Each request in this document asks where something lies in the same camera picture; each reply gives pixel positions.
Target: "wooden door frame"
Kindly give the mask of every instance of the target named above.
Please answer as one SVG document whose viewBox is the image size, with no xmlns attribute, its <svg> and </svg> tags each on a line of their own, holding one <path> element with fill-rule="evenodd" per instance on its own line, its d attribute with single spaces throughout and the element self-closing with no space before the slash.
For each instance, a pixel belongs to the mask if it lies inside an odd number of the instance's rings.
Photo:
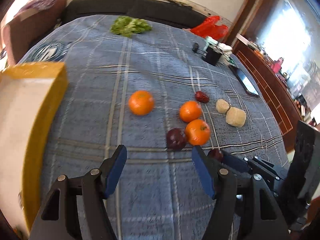
<svg viewBox="0 0 320 240">
<path fill-rule="evenodd" d="M 244 0 L 237 16 L 229 29 L 228 34 L 223 39 L 223 43 L 231 45 L 236 38 L 236 35 L 241 30 L 243 24 L 245 23 L 247 17 L 249 16 L 253 6 L 255 5 L 256 0 Z"/>
</svg>

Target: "yellow box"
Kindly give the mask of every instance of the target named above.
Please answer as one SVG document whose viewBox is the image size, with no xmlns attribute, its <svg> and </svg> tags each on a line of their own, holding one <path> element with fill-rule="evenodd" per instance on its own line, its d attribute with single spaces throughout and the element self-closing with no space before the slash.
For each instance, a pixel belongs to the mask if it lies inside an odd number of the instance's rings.
<svg viewBox="0 0 320 240">
<path fill-rule="evenodd" d="M 0 73 L 0 209 L 25 234 L 40 208 L 44 147 L 67 87 L 60 62 L 26 63 Z"/>
</svg>

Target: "green lettuce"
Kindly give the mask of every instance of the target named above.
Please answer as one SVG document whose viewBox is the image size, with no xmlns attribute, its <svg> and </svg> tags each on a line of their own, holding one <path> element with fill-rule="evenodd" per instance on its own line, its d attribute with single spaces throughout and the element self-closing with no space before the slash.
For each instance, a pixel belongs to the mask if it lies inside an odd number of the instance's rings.
<svg viewBox="0 0 320 240">
<path fill-rule="evenodd" d="M 143 33 L 151 29 L 152 27 L 146 20 L 131 18 L 129 16 L 119 16 L 111 26 L 110 31 L 114 34 L 131 38 L 133 33 Z"/>
</svg>

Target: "red plastic bag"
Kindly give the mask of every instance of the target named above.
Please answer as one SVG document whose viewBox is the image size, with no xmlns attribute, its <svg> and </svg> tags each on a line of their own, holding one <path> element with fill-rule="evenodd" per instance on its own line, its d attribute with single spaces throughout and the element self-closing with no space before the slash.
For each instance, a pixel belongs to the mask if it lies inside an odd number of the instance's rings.
<svg viewBox="0 0 320 240">
<path fill-rule="evenodd" d="M 191 29 L 191 32 L 195 35 L 205 38 L 210 36 L 215 40 L 219 40 L 227 35 L 228 26 L 226 25 L 216 25 L 220 20 L 220 16 L 210 16 L 207 17 L 203 23 Z"/>
</svg>

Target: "orange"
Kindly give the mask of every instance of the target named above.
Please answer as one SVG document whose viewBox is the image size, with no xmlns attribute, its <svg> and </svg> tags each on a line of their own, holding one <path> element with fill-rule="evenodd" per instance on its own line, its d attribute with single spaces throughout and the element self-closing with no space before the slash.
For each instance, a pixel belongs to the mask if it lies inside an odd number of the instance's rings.
<svg viewBox="0 0 320 240">
<path fill-rule="evenodd" d="M 201 106 L 196 101 L 185 102 L 180 107 L 180 118 L 184 122 L 191 122 L 201 115 Z"/>
<path fill-rule="evenodd" d="M 210 138 L 210 128 L 205 121 L 197 119 L 188 123 L 185 134 L 190 144 L 203 145 Z"/>
<path fill-rule="evenodd" d="M 150 113 L 153 106 L 153 97 L 148 91 L 136 91 L 129 98 L 129 108 L 136 115 L 145 115 Z"/>
</svg>

